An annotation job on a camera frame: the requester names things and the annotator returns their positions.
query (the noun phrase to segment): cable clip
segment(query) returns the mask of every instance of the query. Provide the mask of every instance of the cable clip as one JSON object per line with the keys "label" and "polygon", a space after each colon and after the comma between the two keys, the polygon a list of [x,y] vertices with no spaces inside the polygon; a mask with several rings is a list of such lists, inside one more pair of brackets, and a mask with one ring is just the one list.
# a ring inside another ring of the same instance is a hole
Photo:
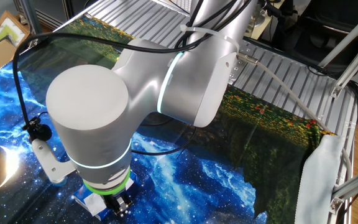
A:
{"label": "cable clip", "polygon": [[232,45],[234,45],[237,48],[237,52],[240,50],[240,45],[233,38],[223,35],[219,32],[216,32],[215,30],[201,28],[201,27],[187,27],[184,24],[180,25],[180,30],[182,32],[193,31],[193,32],[202,32],[205,34],[215,35],[216,37],[226,40],[226,41],[230,42]]}

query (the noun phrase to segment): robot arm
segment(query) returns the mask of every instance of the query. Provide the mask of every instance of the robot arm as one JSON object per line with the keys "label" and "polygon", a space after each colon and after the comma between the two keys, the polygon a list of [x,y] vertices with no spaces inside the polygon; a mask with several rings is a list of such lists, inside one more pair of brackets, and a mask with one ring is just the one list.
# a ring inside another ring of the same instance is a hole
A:
{"label": "robot arm", "polygon": [[[238,0],[228,14],[244,2]],[[204,0],[195,24],[227,3]],[[256,4],[257,0],[250,0],[219,32],[242,40]],[[204,27],[212,28],[215,23],[212,20]],[[188,44],[203,36],[192,33]],[[141,39],[129,44],[165,48]],[[112,196],[122,192],[130,172],[131,137],[143,119],[158,111],[197,127],[207,126],[218,110],[237,53],[232,43],[212,36],[186,52],[151,54],[125,49],[112,70],[80,65],[61,73],[48,88],[47,108],[72,161],[70,170],[76,170],[93,192]],[[33,149],[39,144],[43,143],[34,141]],[[42,156],[37,158],[44,170],[51,169]],[[61,182],[67,172],[60,173],[62,178],[51,181]]]}

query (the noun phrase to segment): metal grating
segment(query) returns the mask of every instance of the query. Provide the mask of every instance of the metal grating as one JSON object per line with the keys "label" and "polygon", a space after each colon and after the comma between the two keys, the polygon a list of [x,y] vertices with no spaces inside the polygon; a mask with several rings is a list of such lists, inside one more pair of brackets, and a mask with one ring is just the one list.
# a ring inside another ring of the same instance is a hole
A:
{"label": "metal grating", "polygon": [[[190,10],[190,1],[174,2],[179,2],[181,6],[183,2],[187,2]],[[188,20],[179,9],[161,0],[99,0],[71,21],[86,12],[134,37],[151,40],[170,48],[181,34],[179,25]],[[242,41],[240,46],[241,52],[257,58],[280,77],[332,132],[346,137],[345,149],[353,162],[357,121],[357,106],[353,93],[345,88],[335,100],[330,96],[335,84],[333,79],[313,75],[302,63],[246,41]],[[302,118],[309,118],[289,94],[261,68],[240,61],[236,63],[229,84]],[[337,178],[339,185],[344,182],[345,171],[346,167],[342,162]],[[349,223],[349,219],[350,212],[345,223]],[[336,216],[332,215],[328,223],[335,223],[335,220]]]}

